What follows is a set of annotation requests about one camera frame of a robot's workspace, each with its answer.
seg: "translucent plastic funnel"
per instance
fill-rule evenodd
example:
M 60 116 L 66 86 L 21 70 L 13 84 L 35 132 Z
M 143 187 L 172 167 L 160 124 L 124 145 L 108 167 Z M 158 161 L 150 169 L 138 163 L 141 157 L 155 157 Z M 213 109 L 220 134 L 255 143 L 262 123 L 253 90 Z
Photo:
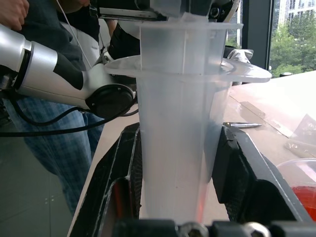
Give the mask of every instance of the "translucent plastic funnel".
M 290 160 L 277 168 L 311 218 L 316 221 L 316 159 Z
M 252 65 L 222 63 L 226 31 L 237 28 L 241 25 L 141 24 L 141 60 L 106 65 L 111 74 L 137 78 L 148 218 L 201 222 L 232 81 L 271 77 Z

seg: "red object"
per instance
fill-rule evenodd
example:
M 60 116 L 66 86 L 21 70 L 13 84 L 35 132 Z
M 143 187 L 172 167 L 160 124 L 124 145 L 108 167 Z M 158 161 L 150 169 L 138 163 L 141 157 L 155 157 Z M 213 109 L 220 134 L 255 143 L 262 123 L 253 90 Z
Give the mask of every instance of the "red object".
M 316 221 L 316 187 L 298 186 L 292 190 L 311 218 Z

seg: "wooden table surface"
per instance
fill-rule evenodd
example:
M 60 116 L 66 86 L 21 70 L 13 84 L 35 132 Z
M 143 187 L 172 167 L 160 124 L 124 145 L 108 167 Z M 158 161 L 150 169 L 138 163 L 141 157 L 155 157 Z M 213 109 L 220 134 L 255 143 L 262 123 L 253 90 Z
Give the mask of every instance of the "wooden table surface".
M 262 124 L 261 127 L 249 128 L 245 131 L 258 150 L 275 165 L 297 159 L 299 157 L 286 149 L 284 144 L 306 114 L 316 118 L 315 88 L 316 71 L 272 79 L 268 83 L 234 86 L 228 97 L 224 121 Z M 97 163 L 118 139 L 123 129 L 138 121 L 137 114 L 127 118 L 117 118 L 104 126 L 70 230 Z M 225 207 L 218 203 L 212 182 L 209 186 L 203 222 L 210 224 L 213 220 L 227 220 Z

